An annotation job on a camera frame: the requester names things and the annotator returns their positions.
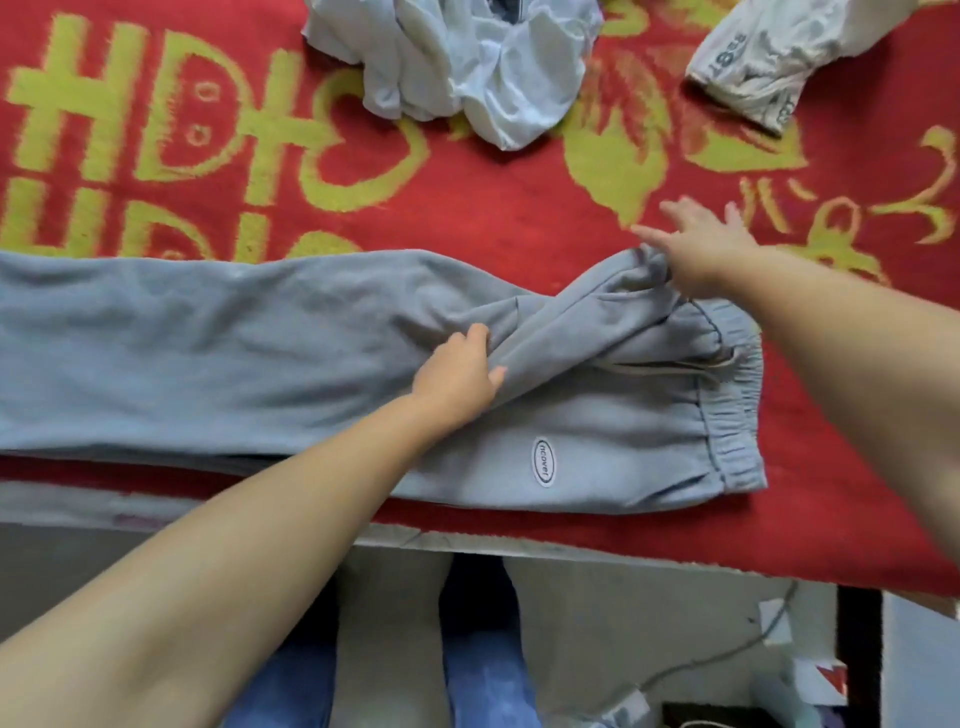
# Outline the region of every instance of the jeans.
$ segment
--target jeans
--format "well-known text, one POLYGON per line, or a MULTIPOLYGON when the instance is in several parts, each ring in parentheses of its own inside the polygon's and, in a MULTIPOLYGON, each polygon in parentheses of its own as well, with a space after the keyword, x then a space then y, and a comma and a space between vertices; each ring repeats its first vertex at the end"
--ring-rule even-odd
MULTIPOLYGON (((519 604, 502 559, 454 556, 440 595, 440 626, 453 728, 541 728, 519 604)), ((326 728, 336 663, 331 580, 237 699, 224 728, 326 728)))

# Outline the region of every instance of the forearm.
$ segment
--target forearm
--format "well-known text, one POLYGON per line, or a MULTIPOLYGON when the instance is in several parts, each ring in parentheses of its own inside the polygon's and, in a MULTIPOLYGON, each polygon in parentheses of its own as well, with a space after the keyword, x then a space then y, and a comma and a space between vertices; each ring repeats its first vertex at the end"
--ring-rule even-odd
POLYGON ((960 561, 960 314, 771 249, 732 270, 728 297, 960 561))
POLYGON ((401 398, 157 534, 0 648, 0 724, 214 724, 443 434, 401 398))

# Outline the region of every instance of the pant leg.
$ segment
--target pant leg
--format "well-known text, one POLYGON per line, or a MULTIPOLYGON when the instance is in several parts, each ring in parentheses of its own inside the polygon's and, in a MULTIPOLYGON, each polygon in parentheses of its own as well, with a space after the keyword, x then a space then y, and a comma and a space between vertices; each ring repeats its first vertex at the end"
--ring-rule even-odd
POLYGON ((233 704, 223 728, 326 728, 337 669, 333 580, 233 704))
POLYGON ((519 603, 500 557, 456 554, 440 625, 453 728, 540 728, 519 603))

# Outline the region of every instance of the red tablecloth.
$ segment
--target red tablecloth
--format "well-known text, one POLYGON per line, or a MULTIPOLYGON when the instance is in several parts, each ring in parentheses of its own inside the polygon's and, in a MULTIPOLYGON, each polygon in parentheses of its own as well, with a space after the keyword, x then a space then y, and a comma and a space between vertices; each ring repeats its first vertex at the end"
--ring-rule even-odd
MULTIPOLYGON (((687 193, 738 201, 765 244, 960 304, 960 7, 924 8, 819 72, 777 141, 681 90, 693 48, 730 5, 610 0, 580 101, 555 133, 507 155, 462 118, 368 115, 360 72, 304 48, 299 0, 8 3, 0 247, 248 262, 416 247, 550 294, 632 245, 629 224, 662 223, 658 200, 687 193)), ((630 518, 394 500, 378 519, 960 593, 957 570, 775 352, 760 421, 771 487, 753 497, 630 518)), ((228 484, 16 458, 0 476, 194 497, 228 484)))

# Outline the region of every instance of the white cloth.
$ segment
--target white cloth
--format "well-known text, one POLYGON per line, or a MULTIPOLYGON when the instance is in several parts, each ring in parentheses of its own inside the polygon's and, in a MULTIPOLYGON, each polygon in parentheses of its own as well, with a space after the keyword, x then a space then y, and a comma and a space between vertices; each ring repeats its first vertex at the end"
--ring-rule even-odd
POLYGON ((686 77, 780 135, 817 68, 857 56, 918 0, 740 0, 697 49, 686 77))
POLYGON ((487 0, 307 0, 303 35, 364 65, 364 106, 429 121, 462 110, 503 150, 554 127, 580 90, 603 24, 596 0, 529 0, 520 21, 487 0))

